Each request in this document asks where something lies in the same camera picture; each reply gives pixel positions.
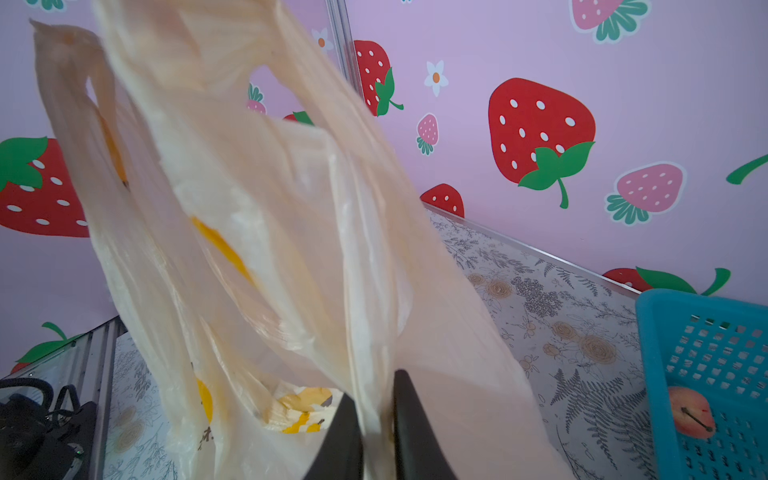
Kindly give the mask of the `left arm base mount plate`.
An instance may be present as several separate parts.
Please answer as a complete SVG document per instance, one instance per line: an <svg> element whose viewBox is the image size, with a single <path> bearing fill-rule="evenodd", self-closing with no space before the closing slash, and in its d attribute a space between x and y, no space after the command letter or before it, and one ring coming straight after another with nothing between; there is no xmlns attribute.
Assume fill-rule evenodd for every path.
<svg viewBox="0 0 768 480"><path fill-rule="evenodd" d="M46 381L7 378L1 402L1 477L17 480L88 479L98 406L81 403L74 385L58 394Z"/></svg>

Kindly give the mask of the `translucent orange plastic bag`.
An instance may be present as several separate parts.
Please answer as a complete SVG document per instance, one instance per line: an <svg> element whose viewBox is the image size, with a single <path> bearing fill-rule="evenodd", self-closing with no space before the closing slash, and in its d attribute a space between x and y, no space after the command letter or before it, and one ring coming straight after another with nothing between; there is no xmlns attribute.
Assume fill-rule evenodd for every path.
<svg viewBox="0 0 768 480"><path fill-rule="evenodd" d="M568 479L520 363L362 99L280 1L35 23L40 97L182 479L299 479L344 395L396 475L408 372L460 479Z"/></svg>

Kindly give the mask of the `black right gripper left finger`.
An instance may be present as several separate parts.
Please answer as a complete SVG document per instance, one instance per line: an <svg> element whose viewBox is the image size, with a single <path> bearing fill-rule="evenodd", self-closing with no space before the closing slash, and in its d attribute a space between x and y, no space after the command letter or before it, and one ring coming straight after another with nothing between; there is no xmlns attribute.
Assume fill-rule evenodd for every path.
<svg viewBox="0 0 768 480"><path fill-rule="evenodd" d="M304 480L362 480L363 442L355 402L344 395Z"/></svg>

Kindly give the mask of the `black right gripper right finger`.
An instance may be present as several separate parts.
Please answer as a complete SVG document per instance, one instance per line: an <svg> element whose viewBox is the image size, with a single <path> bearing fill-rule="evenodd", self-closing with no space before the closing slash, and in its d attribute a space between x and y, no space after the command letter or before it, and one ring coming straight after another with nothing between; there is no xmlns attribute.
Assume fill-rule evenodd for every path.
<svg viewBox="0 0 768 480"><path fill-rule="evenodd" d="M398 480L457 480L406 370L394 375L394 438Z"/></svg>

